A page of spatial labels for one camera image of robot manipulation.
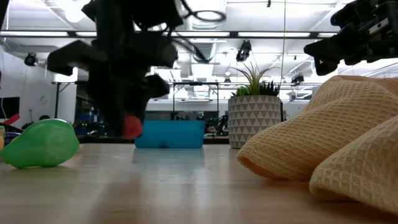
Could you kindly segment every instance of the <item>green balloon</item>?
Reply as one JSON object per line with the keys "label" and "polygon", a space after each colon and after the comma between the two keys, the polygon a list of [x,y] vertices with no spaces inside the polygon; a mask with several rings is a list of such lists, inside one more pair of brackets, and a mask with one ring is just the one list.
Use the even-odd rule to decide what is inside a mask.
{"label": "green balloon", "polygon": [[79,149],[75,130],[61,119],[44,119],[30,125],[2,151],[2,159],[18,169],[53,167],[70,158]]}

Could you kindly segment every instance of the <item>red object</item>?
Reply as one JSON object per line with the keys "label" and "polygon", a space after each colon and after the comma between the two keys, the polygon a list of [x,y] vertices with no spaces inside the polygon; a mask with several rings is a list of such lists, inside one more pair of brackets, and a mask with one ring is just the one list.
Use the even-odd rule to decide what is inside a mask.
{"label": "red object", "polygon": [[21,118],[19,114],[15,114],[14,116],[10,117],[7,121],[4,122],[6,125],[12,125],[14,124],[17,120]]}
{"label": "red object", "polygon": [[127,116],[124,119],[124,139],[135,139],[142,134],[142,123],[136,116]]}

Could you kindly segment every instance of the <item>white wall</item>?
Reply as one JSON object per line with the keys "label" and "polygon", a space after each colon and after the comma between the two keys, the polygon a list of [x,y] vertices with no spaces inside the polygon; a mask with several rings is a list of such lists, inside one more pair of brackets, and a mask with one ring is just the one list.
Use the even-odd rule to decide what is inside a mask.
{"label": "white wall", "polygon": [[57,117],[73,124],[75,122],[77,85],[62,84],[60,90]]}
{"label": "white wall", "polygon": [[[20,97],[19,115],[21,118],[13,124],[15,127],[21,128],[31,121],[29,109],[32,110],[34,121],[38,121],[42,115],[54,117],[56,85],[51,84],[52,72],[46,73],[41,67],[26,66],[22,59],[3,51],[1,46],[0,69],[2,72],[0,97]],[[67,121],[74,120],[75,100],[76,86],[67,87],[60,94],[58,118]]]}
{"label": "white wall", "polygon": [[[294,118],[297,116],[300,111],[307,105],[308,101],[283,101],[284,102],[284,110],[286,110],[286,114],[290,115],[290,118]],[[225,111],[228,111],[228,102],[223,100],[220,101],[219,104],[220,116],[225,114]],[[173,110],[173,101],[172,100],[159,100],[148,102],[147,111],[172,111]],[[203,102],[195,102],[195,101],[185,101],[175,103],[176,111],[217,111],[217,102],[216,101],[203,101]]]}

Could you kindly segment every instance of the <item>table surface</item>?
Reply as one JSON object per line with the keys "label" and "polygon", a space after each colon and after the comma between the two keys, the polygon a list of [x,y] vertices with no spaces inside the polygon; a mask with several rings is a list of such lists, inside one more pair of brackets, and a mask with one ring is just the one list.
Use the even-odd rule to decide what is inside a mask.
{"label": "table surface", "polygon": [[1,223],[398,223],[361,203],[322,202],[308,184],[252,174],[226,145],[85,144],[63,166],[0,162]]}

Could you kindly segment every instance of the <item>blue bin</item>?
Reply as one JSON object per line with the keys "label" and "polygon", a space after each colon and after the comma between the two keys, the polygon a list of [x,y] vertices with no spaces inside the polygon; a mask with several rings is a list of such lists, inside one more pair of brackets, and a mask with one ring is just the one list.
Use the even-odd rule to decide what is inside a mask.
{"label": "blue bin", "polygon": [[202,148],[204,121],[145,121],[137,148]]}

